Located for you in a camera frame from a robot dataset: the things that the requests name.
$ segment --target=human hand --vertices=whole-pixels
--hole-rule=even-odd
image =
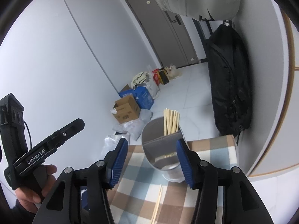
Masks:
[[[54,165],[45,165],[47,171],[47,182],[45,187],[42,189],[41,194],[42,196],[46,197],[49,193],[50,189],[52,188],[53,184],[55,183],[56,179],[52,175],[53,173],[57,172],[57,167]],[[20,187],[15,190],[16,196],[20,202],[20,204],[29,212],[37,213],[38,209],[35,206],[35,203],[38,204],[41,202],[40,197],[37,193],[27,187]]]

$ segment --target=silver screw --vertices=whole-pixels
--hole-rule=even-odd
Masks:
[[[233,167],[233,172],[234,173],[239,173],[241,170],[238,167]]]
[[[64,169],[64,172],[65,172],[65,173],[70,173],[71,171],[73,171],[73,169],[72,169],[71,167],[66,167],[66,168]]]
[[[200,161],[199,165],[202,167],[206,167],[208,165],[207,161]]]
[[[96,162],[96,165],[97,165],[98,167],[102,167],[102,166],[104,166],[104,164],[105,164],[105,162],[102,161],[102,160]]]

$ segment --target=checkered tablecloth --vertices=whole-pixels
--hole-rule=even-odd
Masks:
[[[191,150],[201,160],[215,167],[230,169],[237,165],[235,143],[232,135],[212,139],[189,141]],[[160,171],[150,166],[141,145],[129,146],[129,151],[119,183],[109,190],[108,200],[115,223],[150,223],[160,184],[162,197],[156,217],[157,224],[189,224],[191,222],[198,190],[192,190],[186,182],[168,182]],[[216,223],[221,223],[223,190],[218,189]]]

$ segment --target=door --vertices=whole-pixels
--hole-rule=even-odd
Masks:
[[[127,0],[162,65],[182,67],[198,62],[179,15],[162,11],[155,0]]]

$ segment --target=metal container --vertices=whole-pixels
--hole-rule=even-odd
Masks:
[[[176,154],[176,142],[183,138],[179,130],[164,136],[164,118],[159,117],[146,124],[141,134],[142,148],[150,165],[161,171],[163,177],[171,182],[185,180]]]

